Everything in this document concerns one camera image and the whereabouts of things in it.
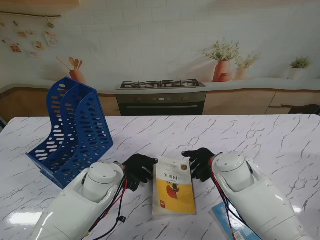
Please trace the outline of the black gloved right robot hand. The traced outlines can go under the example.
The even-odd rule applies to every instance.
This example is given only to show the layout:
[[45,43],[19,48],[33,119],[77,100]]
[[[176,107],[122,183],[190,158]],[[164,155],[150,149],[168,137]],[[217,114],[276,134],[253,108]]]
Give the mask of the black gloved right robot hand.
[[207,148],[199,148],[198,150],[188,150],[181,153],[183,157],[189,158],[191,178],[206,182],[211,178],[210,160],[215,156]]

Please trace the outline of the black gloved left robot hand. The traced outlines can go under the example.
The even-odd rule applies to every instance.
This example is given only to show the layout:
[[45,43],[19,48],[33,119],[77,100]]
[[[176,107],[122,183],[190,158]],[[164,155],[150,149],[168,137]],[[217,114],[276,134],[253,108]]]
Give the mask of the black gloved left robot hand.
[[157,158],[142,154],[134,154],[123,163],[124,172],[128,179],[128,185],[146,184],[153,179],[154,165],[158,163]]

